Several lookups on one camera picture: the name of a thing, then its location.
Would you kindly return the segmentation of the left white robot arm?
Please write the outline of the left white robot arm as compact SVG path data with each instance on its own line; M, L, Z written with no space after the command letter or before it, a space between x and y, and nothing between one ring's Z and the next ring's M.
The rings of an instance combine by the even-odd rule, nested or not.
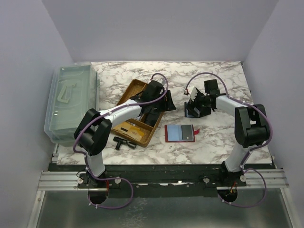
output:
M85 156L86 169L92 177L98 178L105 172L102 150L114 127L152 111L159 113L175 109L170 90L152 80L142 91L114 108L89 109L74 133L74 152Z

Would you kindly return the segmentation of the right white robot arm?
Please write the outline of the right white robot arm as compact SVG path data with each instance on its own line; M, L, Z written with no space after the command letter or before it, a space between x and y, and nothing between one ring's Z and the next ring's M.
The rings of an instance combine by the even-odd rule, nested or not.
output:
M193 88L188 102L188 112L201 118L218 109L234 117L236 144L224 161L229 173L242 170L251 152L271 139L271 128L261 104L245 104L221 93L215 79L204 82L205 93Z

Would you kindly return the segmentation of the red card holder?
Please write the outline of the red card holder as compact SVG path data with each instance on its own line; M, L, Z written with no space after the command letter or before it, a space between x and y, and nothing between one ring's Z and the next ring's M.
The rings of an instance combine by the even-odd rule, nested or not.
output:
M167 143L193 143L195 142L195 136L200 132L200 129L194 130L193 128L193 140L192 141L183 141L182 140L182 132L181 132L181 126L177 124L169 124L165 125L165 141Z

